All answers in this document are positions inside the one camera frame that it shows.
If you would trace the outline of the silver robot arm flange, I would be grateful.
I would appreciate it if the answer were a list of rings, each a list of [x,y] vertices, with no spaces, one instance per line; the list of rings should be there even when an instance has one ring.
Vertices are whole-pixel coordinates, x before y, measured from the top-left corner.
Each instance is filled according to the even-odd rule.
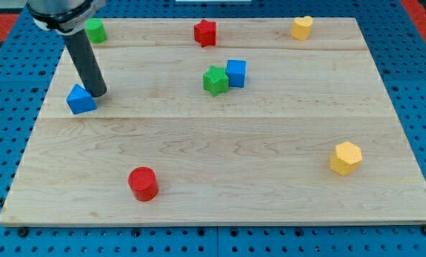
[[[86,22],[105,5],[105,0],[28,0],[26,3],[40,29],[60,35],[72,35],[85,29]]]

